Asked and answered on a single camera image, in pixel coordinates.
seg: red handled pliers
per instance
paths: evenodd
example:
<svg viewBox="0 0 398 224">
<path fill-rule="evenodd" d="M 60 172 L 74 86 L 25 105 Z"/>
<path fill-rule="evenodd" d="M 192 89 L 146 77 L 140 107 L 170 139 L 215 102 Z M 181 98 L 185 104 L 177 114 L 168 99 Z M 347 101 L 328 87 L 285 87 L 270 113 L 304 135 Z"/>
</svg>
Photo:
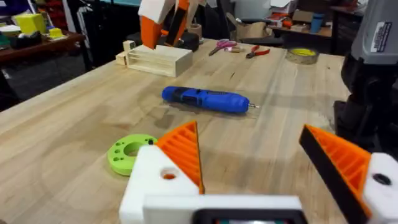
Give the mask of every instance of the red handled pliers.
<svg viewBox="0 0 398 224">
<path fill-rule="evenodd" d="M 267 50 L 262 51 L 262 52 L 256 52 L 256 50 L 258 50 L 259 48 L 260 48 L 259 45 L 254 46 L 251 49 L 251 52 L 246 55 L 246 58 L 253 58 L 254 56 L 257 56 L 257 55 L 265 55 L 265 54 L 268 54 L 270 52 L 270 49 L 267 49 Z"/>
</svg>

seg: butcher block table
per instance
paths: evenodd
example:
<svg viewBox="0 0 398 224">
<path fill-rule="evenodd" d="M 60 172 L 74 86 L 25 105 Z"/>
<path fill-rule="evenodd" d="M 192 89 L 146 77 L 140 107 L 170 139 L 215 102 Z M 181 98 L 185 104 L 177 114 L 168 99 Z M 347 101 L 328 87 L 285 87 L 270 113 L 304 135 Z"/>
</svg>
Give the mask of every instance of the butcher block table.
<svg viewBox="0 0 398 224">
<path fill-rule="evenodd" d="M 207 194 L 298 195 L 310 223 L 345 223 L 299 145 L 306 123 L 333 131 L 333 102 L 349 93 L 343 57 L 297 65 L 271 48 L 246 59 L 250 45 L 209 57 L 215 45 L 206 40 L 178 78 L 110 62 L 0 113 L 0 220 L 119 223 L 128 177 L 111 170 L 107 150 L 129 134 L 161 138 L 195 119 Z M 169 85 L 232 91 L 261 107 L 239 116 L 169 105 L 160 96 Z"/>
</svg>

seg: scissors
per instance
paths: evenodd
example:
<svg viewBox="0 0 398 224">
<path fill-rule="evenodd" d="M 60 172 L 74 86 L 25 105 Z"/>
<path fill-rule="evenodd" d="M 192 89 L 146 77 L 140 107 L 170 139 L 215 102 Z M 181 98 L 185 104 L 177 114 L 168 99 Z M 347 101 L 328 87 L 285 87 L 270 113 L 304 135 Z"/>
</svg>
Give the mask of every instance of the scissors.
<svg viewBox="0 0 398 224">
<path fill-rule="evenodd" d="M 209 53 L 209 56 L 212 56 L 213 54 L 217 53 L 217 51 L 219 51 L 223 48 L 234 47 L 237 44 L 238 43 L 236 41 L 232 41 L 232 40 L 228 40 L 228 39 L 221 39 L 221 40 L 217 41 L 216 48 Z"/>
</svg>

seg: blue cordless screwdriver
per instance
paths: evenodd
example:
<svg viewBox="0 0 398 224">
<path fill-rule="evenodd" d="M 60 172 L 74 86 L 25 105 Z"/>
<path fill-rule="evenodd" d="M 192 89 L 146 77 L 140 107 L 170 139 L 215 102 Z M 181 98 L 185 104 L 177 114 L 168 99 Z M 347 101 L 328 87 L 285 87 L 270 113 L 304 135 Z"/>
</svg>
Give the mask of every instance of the blue cordless screwdriver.
<svg viewBox="0 0 398 224">
<path fill-rule="evenodd" d="M 236 93 L 178 86 L 166 87 L 162 92 L 162 98 L 168 102 L 184 103 L 227 113 L 245 113 L 249 107 L 259 108 L 250 103 L 246 97 Z"/>
</svg>

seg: green 3d printed ring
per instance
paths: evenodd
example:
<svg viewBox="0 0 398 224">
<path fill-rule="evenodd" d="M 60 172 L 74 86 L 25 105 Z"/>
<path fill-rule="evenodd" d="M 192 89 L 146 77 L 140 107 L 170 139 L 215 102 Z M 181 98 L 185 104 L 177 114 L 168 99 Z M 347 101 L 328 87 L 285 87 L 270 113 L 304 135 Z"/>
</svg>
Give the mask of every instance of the green 3d printed ring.
<svg viewBox="0 0 398 224">
<path fill-rule="evenodd" d="M 108 151 L 108 161 L 112 170 L 130 176 L 139 148 L 155 142 L 157 139 L 148 134 L 132 134 L 119 139 Z"/>
</svg>

